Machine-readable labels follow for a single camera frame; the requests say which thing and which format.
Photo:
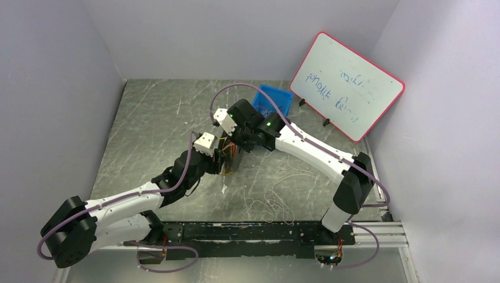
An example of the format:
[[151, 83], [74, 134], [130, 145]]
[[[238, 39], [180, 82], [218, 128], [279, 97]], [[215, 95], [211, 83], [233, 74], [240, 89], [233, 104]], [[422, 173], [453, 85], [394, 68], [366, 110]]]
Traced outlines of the blue plastic bin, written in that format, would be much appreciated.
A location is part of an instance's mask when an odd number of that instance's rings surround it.
[[[265, 92], [272, 99], [272, 101], [276, 104], [278, 109], [285, 117], [288, 115], [294, 96], [292, 92], [285, 91], [266, 84], [261, 84], [259, 86], [259, 89]], [[265, 96], [262, 95], [260, 91], [256, 92], [256, 95], [251, 104], [264, 117], [268, 117], [270, 114], [276, 112], [275, 107]]]

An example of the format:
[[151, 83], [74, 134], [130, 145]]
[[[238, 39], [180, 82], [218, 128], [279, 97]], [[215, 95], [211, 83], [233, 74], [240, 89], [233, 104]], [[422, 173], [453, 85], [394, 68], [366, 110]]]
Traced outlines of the grey perforated cable spool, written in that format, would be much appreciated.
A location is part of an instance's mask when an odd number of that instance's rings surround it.
[[219, 138], [218, 149], [221, 150], [223, 154], [221, 175], [231, 175], [235, 173], [243, 157], [244, 151], [242, 148], [230, 141], [229, 136], [223, 131]]

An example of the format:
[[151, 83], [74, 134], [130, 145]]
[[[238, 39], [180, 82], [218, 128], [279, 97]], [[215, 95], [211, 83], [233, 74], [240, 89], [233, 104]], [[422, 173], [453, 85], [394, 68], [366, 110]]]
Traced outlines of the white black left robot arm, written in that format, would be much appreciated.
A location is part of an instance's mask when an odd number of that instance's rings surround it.
[[50, 255], [44, 255], [41, 248], [37, 252], [58, 268], [67, 268], [116, 242], [152, 245], [163, 238], [163, 224], [153, 211], [187, 196], [205, 174], [219, 174], [225, 162], [220, 150], [213, 156], [185, 151], [173, 166], [138, 188], [98, 200], [68, 198], [40, 232]]

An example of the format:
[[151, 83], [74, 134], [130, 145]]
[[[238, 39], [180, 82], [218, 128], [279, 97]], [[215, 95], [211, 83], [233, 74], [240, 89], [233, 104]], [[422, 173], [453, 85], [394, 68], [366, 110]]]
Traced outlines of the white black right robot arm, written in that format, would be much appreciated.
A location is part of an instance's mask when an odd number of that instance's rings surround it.
[[295, 156], [338, 182], [332, 204], [321, 218], [323, 227], [338, 232], [359, 213], [376, 178], [371, 158], [361, 152], [350, 154], [333, 148], [307, 134], [276, 110], [263, 116], [245, 99], [230, 108], [219, 108], [213, 120], [230, 141], [246, 152], [260, 146]]

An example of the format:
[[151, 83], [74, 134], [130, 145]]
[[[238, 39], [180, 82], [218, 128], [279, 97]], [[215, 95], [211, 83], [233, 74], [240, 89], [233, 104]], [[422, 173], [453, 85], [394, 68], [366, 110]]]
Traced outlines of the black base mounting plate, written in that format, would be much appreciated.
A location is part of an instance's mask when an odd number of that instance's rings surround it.
[[188, 259], [194, 248], [201, 258], [240, 256], [294, 256], [314, 259], [319, 246], [354, 245], [353, 227], [344, 224], [329, 231], [319, 221], [276, 222], [164, 222], [141, 240], [142, 244], [167, 246], [167, 260]]

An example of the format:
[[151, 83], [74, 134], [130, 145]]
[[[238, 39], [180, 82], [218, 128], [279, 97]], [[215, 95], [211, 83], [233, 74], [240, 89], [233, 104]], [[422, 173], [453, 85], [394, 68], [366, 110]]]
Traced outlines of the white board red frame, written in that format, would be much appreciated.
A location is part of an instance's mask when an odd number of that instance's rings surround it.
[[402, 80], [319, 32], [290, 90], [354, 142], [364, 139], [403, 94]]

